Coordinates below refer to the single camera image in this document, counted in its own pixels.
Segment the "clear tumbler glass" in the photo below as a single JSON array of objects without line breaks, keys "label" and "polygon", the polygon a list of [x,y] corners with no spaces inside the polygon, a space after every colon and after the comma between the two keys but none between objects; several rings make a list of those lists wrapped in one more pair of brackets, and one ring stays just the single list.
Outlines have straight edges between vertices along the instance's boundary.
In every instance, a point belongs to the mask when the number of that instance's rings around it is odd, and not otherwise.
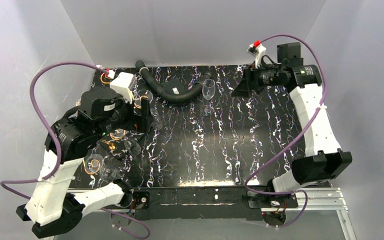
[{"label": "clear tumbler glass", "polygon": [[[141,89],[137,92],[135,105],[139,108],[141,108],[142,99],[147,99],[150,103],[152,103],[154,99],[153,93],[147,89]],[[163,122],[161,120],[158,110],[156,108],[150,107],[150,114],[153,117],[151,126],[157,131],[161,130],[163,128]]]}]

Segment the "tall clear flute front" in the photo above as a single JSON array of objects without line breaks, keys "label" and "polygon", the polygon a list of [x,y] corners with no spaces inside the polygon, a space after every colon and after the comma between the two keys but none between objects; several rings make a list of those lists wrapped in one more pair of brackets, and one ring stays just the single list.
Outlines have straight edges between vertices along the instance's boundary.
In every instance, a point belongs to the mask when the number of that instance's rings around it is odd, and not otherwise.
[{"label": "tall clear flute front", "polygon": [[125,149],[132,156],[137,156],[141,153],[141,146],[139,143],[132,137],[126,137],[123,141]]}]

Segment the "tall clear flute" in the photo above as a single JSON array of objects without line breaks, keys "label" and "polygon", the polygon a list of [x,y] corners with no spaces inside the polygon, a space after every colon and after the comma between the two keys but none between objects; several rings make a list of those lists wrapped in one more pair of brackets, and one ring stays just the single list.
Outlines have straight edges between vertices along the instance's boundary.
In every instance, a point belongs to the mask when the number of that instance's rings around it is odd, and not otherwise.
[{"label": "tall clear flute", "polygon": [[215,86],[216,83],[213,79],[206,79],[203,82],[202,85],[202,97],[203,97],[203,102],[201,106],[201,114],[203,116],[208,116],[211,113],[211,107],[210,107],[210,100],[214,97],[215,95]]},{"label": "tall clear flute", "polygon": [[139,143],[132,137],[126,137],[123,141],[125,149],[132,156],[137,156],[141,153],[141,146]]}]

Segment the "clear stemmed wine glass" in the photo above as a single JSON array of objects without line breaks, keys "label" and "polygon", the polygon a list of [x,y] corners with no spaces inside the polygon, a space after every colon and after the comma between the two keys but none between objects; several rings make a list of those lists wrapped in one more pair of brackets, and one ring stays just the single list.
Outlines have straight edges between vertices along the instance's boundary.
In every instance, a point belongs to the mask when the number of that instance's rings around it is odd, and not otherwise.
[{"label": "clear stemmed wine glass", "polygon": [[83,159],[83,169],[88,175],[99,175],[99,178],[107,183],[121,178],[119,169],[113,164],[104,163],[104,157],[100,154],[91,154]]}]

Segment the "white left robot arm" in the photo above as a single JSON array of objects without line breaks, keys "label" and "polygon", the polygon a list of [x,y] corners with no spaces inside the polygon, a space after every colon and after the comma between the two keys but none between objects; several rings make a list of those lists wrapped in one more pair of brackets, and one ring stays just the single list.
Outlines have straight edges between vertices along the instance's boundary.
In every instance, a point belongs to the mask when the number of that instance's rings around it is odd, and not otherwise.
[{"label": "white left robot arm", "polygon": [[16,209],[23,221],[33,222],[37,238],[68,233],[83,217],[101,208],[131,204],[133,188],[122,179],[82,193],[70,193],[68,188],[88,151],[104,136],[117,129],[142,133],[150,129],[149,101],[143,103],[141,115],[136,115],[130,91],[97,87],[84,92],[80,104],[50,126],[34,192]]}]

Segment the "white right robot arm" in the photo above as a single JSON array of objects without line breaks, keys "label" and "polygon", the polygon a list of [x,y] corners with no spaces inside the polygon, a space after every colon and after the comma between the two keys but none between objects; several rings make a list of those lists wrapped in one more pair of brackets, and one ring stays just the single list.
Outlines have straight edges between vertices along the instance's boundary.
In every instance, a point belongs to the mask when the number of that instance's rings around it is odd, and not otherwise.
[{"label": "white right robot arm", "polygon": [[253,65],[243,71],[242,81],[231,94],[244,97],[245,91],[259,92],[266,86],[284,86],[291,98],[301,132],[267,164],[281,157],[301,138],[305,156],[292,161],[290,170],[271,179],[265,191],[249,187],[249,181],[263,170],[259,167],[244,182],[244,187],[259,195],[288,195],[308,185],[335,179],[352,162],[352,154],[343,151],[333,133],[327,107],[324,104],[327,87],[322,84],[323,73],[314,65],[271,65],[257,69]]}]

